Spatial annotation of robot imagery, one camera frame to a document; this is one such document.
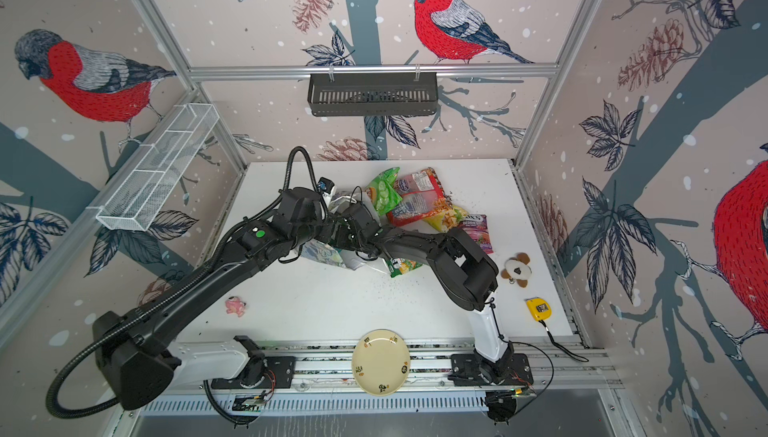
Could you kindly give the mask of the patterned paper gift bag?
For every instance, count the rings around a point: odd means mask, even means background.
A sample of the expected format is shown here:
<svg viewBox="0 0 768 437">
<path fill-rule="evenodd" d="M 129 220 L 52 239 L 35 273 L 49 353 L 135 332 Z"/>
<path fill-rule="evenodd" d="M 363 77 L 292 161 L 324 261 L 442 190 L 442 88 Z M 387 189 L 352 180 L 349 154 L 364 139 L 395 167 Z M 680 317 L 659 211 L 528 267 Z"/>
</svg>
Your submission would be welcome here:
<svg viewBox="0 0 768 437">
<path fill-rule="evenodd" d="M 328 209 L 334 225 L 331 236 L 325 241 L 313 239 L 305 243 L 300 257 L 351 271 L 364 266 L 374 268 L 374 262 L 384 256 L 378 242 L 391 226 L 382 222 L 368 192 L 359 186 L 335 191 Z"/>
</svg>

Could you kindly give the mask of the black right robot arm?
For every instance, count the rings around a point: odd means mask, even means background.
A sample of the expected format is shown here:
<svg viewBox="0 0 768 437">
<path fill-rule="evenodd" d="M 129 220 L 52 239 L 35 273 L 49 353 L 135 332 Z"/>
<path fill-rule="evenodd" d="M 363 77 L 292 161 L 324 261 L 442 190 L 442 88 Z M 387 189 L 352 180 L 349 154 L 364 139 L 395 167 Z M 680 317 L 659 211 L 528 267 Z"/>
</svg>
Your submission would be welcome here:
<svg viewBox="0 0 768 437">
<path fill-rule="evenodd" d="M 368 258 L 400 258 L 429 267 L 449 299 L 468 312 L 476 382 L 512 381 L 514 347 L 502 335 L 494 294 L 499 268 L 462 229 L 423 233 L 378 223 L 361 203 L 329 218 L 329 243 Z"/>
</svg>

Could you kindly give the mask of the purple candy snack bag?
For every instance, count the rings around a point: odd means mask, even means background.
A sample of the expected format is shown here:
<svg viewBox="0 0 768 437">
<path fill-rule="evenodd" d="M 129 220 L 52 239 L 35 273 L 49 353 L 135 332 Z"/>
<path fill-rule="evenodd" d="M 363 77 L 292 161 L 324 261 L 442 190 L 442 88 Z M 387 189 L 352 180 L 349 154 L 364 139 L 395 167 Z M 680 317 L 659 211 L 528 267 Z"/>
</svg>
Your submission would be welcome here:
<svg viewBox="0 0 768 437">
<path fill-rule="evenodd" d="M 493 253 L 487 216 L 485 214 L 467 214 L 458 227 L 464 230 L 486 254 Z"/>
</svg>

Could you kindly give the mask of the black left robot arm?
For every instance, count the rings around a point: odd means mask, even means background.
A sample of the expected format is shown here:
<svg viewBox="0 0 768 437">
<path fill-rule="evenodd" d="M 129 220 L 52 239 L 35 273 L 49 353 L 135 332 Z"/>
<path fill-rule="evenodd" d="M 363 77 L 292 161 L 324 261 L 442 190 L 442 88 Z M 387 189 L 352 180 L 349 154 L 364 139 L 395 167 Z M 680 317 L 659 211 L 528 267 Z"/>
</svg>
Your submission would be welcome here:
<svg viewBox="0 0 768 437">
<path fill-rule="evenodd" d="M 94 323 L 98 369 L 115 402 L 138 409 L 162 394 L 183 360 L 168 347 L 198 315 L 240 283 L 313 239 L 328 218 L 327 198 L 304 187 L 285 190 L 273 209 L 230 228 L 200 268 L 147 304 Z"/>
</svg>

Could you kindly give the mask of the yellow snack bag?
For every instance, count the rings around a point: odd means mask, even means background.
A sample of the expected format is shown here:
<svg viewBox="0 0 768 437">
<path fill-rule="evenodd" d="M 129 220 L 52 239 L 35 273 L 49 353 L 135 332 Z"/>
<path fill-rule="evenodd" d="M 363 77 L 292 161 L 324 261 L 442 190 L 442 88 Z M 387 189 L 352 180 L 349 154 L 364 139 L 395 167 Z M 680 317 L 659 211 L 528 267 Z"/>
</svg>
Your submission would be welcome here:
<svg viewBox="0 0 768 437">
<path fill-rule="evenodd" d="M 457 227 L 468 215 L 468 212 L 460 206 L 451 205 L 439 210 L 434 215 L 424 218 L 424 221 L 440 233 L 446 233 Z"/>
</svg>

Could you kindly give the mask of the red snack bag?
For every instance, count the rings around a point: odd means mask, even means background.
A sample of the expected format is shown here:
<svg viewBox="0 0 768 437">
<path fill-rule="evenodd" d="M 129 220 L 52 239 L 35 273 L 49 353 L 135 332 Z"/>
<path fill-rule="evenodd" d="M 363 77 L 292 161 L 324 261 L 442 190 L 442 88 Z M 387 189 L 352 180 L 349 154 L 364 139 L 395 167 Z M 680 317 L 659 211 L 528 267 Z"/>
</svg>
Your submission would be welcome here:
<svg viewBox="0 0 768 437">
<path fill-rule="evenodd" d="M 393 187 L 401 201 L 386 216 L 395 226 L 433 217 L 452 207 L 452 201 L 433 167 L 400 176 Z"/>
</svg>

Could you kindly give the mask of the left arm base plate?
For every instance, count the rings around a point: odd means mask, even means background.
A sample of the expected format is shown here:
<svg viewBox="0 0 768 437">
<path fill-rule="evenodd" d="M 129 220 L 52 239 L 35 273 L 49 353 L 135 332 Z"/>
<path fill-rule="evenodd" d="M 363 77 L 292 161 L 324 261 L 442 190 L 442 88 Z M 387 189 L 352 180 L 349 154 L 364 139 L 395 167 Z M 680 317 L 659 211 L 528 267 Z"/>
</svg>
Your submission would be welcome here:
<svg viewBox="0 0 768 437">
<path fill-rule="evenodd" d="M 213 379 L 210 387 L 215 390 L 288 389 L 292 384 L 295 367 L 296 358 L 293 356 L 251 359 L 237 376 Z"/>
</svg>

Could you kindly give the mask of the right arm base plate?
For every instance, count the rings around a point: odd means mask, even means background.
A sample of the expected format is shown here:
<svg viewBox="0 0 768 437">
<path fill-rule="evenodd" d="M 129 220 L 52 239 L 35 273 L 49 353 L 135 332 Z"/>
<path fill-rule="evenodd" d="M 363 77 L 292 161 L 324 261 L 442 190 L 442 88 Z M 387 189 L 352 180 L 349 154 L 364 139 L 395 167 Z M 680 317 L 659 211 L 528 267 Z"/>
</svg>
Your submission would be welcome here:
<svg viewBox="0 0 768 437">
<path fill-rule="evenodd" d="M 477 353 L 453 354 L 448 380 L 457 387 L 522 386 L 533 385 L 528 357 L 514 353 L 495 363 Z"/>
</svg>

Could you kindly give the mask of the green Fox's candy bag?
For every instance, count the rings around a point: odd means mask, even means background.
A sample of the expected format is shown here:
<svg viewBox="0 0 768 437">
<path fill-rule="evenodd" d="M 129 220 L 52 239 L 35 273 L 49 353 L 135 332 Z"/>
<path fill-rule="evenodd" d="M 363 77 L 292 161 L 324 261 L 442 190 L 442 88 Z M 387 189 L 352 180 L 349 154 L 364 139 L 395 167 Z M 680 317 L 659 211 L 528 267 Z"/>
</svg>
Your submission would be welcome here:
<svg viewBox="0 0 768 437">
<path fill-rule="evenodd" d="M 385 263 L 387 264 L 387 268 L 391 278 L 402 276 L 422 266 L 421 263 L 415 262 L 413 260 L 401 259 L 401 258 L 387 259 Z"/>
</svg>

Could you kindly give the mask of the bright green snack bag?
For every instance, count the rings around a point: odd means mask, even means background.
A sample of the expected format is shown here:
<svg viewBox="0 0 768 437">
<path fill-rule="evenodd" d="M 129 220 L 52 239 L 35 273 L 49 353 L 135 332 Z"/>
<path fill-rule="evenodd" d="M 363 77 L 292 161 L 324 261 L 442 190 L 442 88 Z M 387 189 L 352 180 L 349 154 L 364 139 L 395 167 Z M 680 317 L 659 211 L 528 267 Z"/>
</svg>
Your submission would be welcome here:
<svg viewBox="0 0 768 437">
<path fill-rule="evenodd" d="M 402 197 L 395 189 L 400 168 L 392 167 L 380 172 L 366 188 L 366 192 L 379 216 L 384 216 L 395 209 Z"/>
</svg>

